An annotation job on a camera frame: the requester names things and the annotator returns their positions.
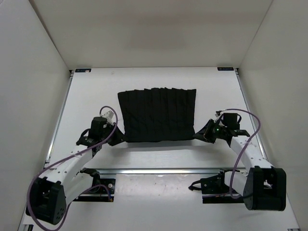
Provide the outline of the black pleated skirt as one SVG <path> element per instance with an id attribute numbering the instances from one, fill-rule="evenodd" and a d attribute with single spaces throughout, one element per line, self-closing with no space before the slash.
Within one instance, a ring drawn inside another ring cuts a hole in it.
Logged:
<path id="1" fill-rule="evenodd" d="M 192 140 L 196 90 L 152 88 L 118 93 L 126 142 Z"/>

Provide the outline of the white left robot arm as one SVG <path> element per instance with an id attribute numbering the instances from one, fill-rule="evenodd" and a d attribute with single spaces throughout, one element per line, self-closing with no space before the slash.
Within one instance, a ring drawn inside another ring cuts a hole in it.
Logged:
<path id="1" fill-rule="evenodd" d="M 35 221 L 52 225 L 63 224 L 67 210 L 84 193 L 105 191 L 100 174 L 85 164 L 94 158 L 102 145 L 123 142 L 123 133 L 117 127 L 117 116 L 112 111 L 94 117 L 90 128 L 83 131 L 72 154 L 45 168 L 31 182 L 27 192 L 26 214 Z"/>

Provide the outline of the right blue corner label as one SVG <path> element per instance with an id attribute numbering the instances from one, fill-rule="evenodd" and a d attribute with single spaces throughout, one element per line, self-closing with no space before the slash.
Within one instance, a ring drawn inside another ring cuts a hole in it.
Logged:
<path id="1" fill-rule="evenodd" d="M 234 71 L 233 67 L 217 67 L 218 71 Z"/>

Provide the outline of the blue corner label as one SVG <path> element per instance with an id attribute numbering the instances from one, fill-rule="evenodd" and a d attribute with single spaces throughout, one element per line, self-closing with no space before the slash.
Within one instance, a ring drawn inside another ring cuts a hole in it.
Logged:
<path id="1" fill-rule="evenodd" d="M 75 69 L 75 73 L 89 73 L 91 72 L 91 68 L 77 68 Z"/>
<path id="2" fill-rule="evenodd" d="M 234 71 L 233 67 L 217 67 L 218 71 Z"/>

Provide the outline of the left blue corner label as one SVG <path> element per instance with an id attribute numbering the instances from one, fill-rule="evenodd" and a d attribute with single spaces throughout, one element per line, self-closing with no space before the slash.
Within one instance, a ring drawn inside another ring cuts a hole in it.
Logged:
<path id="1" fill-rule="evenodd" d="M 91 68 L 77 68 L 75 69 L 75 73 L 89 73 L 91 72 Z"/>

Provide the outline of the aluminium front rail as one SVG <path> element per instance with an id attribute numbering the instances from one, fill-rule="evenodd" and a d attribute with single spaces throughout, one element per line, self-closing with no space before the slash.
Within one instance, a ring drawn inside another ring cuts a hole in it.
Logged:
<path id="1" fill-rule="evenodd" d="M 231 168 L 97 168 L 101 175 L 218 174 Z"/>

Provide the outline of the aluminium rail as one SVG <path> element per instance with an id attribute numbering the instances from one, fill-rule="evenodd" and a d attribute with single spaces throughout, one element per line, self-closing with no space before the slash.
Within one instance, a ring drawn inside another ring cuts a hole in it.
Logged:
<path id="1" fill-rule="evenodd" d="M 62 102 L 62 105 L 61 105 L 61 108 L 60 108 L 60 113 L 58 115 L 56 125 L 55 125 L 54 131 L 53 131 L 53 134 L 52 134 L 52 137 L 51 137 L 51 141 L 50 141 L 50 144 L 49 144 L 49 147 L 48 147 L 48 151 L 47 151 L 46 158 L 45 158 L 45 164 L 48 164 L 50 162 L 51 155 L 52 155 L 53 148 L 54 148 L 54 144 L 55 144 L 55 140 L 56 140 L 57 133 L 58 133 L 58 130 L 59 130 L 59 126 L 60 126 L 60 123 L 61 123 L 61 119 L 62 119 L 62 116 L 63 116 L 63 113 L 64 113 L 64 108 L 65 108 L 65 105 L 66 105 L 67 97 L 68 97 L 70 87 L 71 87 L 71 84 L 72 84 L 72 80 L 73 80 L 73 76 L 74 76 L 75 71 L 74 70 L 69 70 L 69 71 L 70 71 L 70 76 L 69 76 L 68 86 L 66 88 L 64 99 L 63 99 L 63 102 Z"/>
<path id="2" fill-rule="evenodd" d="M 97 168 L 101 175 L 218 174 L 231 168 Z"/>
<path id="3" fill-rule="evenodd" d="M 241 78 L 240 73 L 239 73 L 239 68 L 235 68 L 235 74 L 237 76 L 237 80 L 238 80 L 238 83 L 239 83 L 239 86 L 240 86 L 240 89 L 241 89 L 241 92 L 242 92 L 242 95 L 243 95 L 243 98 L 244 98 L 246 108 L 250 113 L 252 113 L 253 111 L 252 111 L 252 108 L 251 108 L 251 103 L 248 99 L 248 94 L 247 94 L 246 89 L 244 87 L 244 84 L 242 82 L 242 78 Z M 252 115 L 250 115 L 249 117 L 250 117 L 253 129 L 254 129 L 254 131 L 256 131 L 257 128 L 258 128 L 257 120 Z M 264 149 L 264 145 L 263 145 L 261 137 L 259 135 L 259 132 L 257 132 L 257 134 L 255 135 L 255 138 L 257 140 L 257 143 L 258 143 L 258 146 L 259 146 L 259 149 L 261 151 L 262 156 L 265 159 L 268 159 L 267 155 L 266 155 L 266 151 Z"/>

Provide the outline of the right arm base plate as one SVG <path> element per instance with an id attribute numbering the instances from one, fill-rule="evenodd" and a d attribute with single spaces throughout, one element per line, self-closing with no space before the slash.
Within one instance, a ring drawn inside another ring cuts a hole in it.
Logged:
<path id="1" fill-rule="evenodd" d="M 230 196 L 230 189 L 224 183 L 224 172 L 217 175 L 200 178 L 194 181 L 188 189 L 190 191 L 200 191 L 202 193 L 203 204 L 243 204 L 243 197 L 233 199 Z"/>

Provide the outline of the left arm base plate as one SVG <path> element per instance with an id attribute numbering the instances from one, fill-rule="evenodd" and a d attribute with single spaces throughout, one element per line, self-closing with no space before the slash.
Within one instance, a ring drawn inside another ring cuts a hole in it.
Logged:
<path id="1" fill-rule="evenodd" d="M 100 175 L 100 184 L 94 189 L 77 197 L 74 202 L 106 202 L 112 203 L 115 200 L 116 176 L 115 175 Z"/>

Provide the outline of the aluminium right side rail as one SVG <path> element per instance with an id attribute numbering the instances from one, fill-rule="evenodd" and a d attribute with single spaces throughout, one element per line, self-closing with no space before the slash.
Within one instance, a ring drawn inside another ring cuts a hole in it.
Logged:
<path id="1" fill-rule="evenodd" d="M 247 94 L 246 89 L 244 87 L 244 84 L 242 82 L 242 78 L 241 78 L 240 73 L 239 73 L 239 68 L 235 68 L 235 74 L 237 76 L 237 80 L 238 80 L 238 83 L 239 83 L 239 86 L 240 86 L 240 89 L 241 89 L 241 92 L 242 92 L 242 95 L 243 95 L 243 98 L 244 98 L 246 108 L 250 113 L 252 113 L 253 111 L 252 111 L 252 108 L 251 108 L 251 103 L 248 99 L 248 94 Z M 258 128 L 257 120 L 252 115 L 250 115 L 249 117 L 250 117 L 253 129 L 254 129 L 254 131 L 256 131 L 257 128 Z M 266 155 L 266 151 L 264 149 L 264 145 L 263 145 L 261 137 L 259 135 L 259 132 L 257 132 L 257 134 L 255 135 L 255 138 L 257 140 L 257 143 L 258 143 L 258 146 L 259 146 L 259 149 L 261 151 L 262 156 L 265 159 L 268 159 L 267 155 Z"/>

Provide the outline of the aluminium left side rail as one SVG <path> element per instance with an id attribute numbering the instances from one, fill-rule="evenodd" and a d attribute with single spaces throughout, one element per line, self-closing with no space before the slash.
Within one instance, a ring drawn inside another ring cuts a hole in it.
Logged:
<path id="1" fill-rule="evenodd" d="M 62 116 L 63 116 L 63 113 L 64 113 L 64 108 L 65 108 L 65 105 L 66 105 L 67 97 L 68 97 L 70 87 L 71 87 L 71 84 L 72 84 L 72 80 L 73 80 L 73 76 L 74 76 L 75 71 L 74 70 L 69 70 L 69 71 L 70 71 L 70 76 L 69 76 L 68 86 L 66 88 L 64 99 L 63 99 L 63 102 L 62 102 L 62 105 L 61 105 L 61 108 L 60 108 L 60 113 L 58 115 L 56 125 L 55 125 L 54 131 L 53 131 L 53 134 L 52 134 L 52 137 L 51 137 L 51 141 L 50 141 L 50 144 L 49 144 L 49 147 L 48 147 L 48 151 L 47 151 L 46 158 L 45 158 L 45 164 L 48 164 L 50 162 L 51 155 L 52 155 L 53 148 L 54 148 L 54 144 L 55 144 L 55 140 L 56 140 L 57 133 L 58 133 L 58 130 L 59 130 L 59 126 L 60 126 L 60 123 L 61 123 L 61 119 L 62 119 Z"/>

